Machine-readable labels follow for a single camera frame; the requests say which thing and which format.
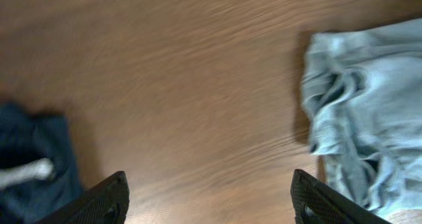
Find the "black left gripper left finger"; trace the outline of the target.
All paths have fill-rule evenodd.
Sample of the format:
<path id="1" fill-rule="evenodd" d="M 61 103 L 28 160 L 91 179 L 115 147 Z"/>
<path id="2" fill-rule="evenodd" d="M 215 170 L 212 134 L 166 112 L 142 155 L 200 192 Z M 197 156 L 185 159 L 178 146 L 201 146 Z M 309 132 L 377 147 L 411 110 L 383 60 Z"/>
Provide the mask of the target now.
<path id="1" fill-rule="evenodd" d="M 128 209 L 129 185 L 118 171 L 37 224 L 124 224 Z"/>

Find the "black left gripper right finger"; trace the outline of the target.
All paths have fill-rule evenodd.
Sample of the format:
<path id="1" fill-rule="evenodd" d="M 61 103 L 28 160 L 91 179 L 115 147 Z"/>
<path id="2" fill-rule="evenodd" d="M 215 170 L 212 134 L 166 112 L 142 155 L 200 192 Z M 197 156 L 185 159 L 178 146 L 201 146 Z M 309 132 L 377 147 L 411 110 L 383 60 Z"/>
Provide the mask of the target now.
<path id="1" fill-rule="evenodd" d="M 293 173 L 290 194 L 296 224 L 389 224 L 302 169 Z"/>

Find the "light blue t-shirt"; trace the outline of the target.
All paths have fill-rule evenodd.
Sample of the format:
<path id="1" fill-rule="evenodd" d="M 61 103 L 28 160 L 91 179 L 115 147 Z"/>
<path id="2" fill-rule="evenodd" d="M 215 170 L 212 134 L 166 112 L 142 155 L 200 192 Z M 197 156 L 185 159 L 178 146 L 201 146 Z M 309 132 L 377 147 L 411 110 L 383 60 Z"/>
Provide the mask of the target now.
<path id="1" fill-rule="evenodd" d="M 387 217 L 421 208 L 421 21 L 317 33 L 301 106 L 330 188 Z"/>

